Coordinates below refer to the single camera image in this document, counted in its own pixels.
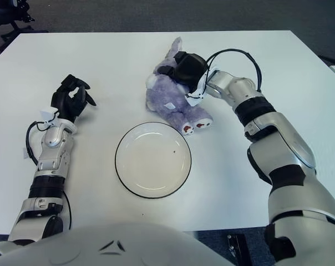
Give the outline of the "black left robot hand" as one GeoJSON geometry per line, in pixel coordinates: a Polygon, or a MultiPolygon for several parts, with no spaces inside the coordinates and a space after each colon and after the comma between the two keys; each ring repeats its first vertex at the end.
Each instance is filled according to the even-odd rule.
{"type": "Polygon", "coordinates": [[[96,106],[94,99],[88,94],[90,86],[69,74],[52,96],[51,107],[57,108],[60,119],[72,123],[82,113],[87,104],[96,106]]]}

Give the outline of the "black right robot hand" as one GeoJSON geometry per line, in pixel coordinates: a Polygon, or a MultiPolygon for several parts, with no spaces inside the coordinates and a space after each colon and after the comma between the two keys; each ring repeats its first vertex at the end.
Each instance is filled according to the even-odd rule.
{"type": "Polygon", "coordinates": [[[190,94],[194,93],[200,79],[208,69],[207,62],[197,54],[183,51],[177,52],[172,60],[175,65],[158,67],[158,74],[169,76],[173,81],[187,86],[190,94]]]}

